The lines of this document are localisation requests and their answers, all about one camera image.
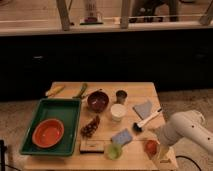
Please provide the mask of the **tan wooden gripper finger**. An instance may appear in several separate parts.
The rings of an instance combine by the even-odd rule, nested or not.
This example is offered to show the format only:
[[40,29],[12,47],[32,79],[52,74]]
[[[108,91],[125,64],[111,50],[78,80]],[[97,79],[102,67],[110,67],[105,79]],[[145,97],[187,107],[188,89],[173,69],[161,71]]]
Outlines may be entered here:
[[165,158],[165,156],[167,155],[167,153],[169,152],[170,147],[169,146],[165,146],[160,144],[158,146],[158,152],[157,152],[157,160],[161,161]]

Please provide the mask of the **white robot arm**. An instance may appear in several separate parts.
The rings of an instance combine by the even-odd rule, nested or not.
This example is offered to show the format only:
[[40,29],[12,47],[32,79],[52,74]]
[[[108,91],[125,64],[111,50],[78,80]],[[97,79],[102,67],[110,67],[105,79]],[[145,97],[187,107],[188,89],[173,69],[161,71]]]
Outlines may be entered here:
[[163,159],[169,148],[183,137],[201,146],[213,155],[213,133],[204,127],[205,118],[197,110],[177,112],[169,120],[155,129],[158,146],[157,159]]

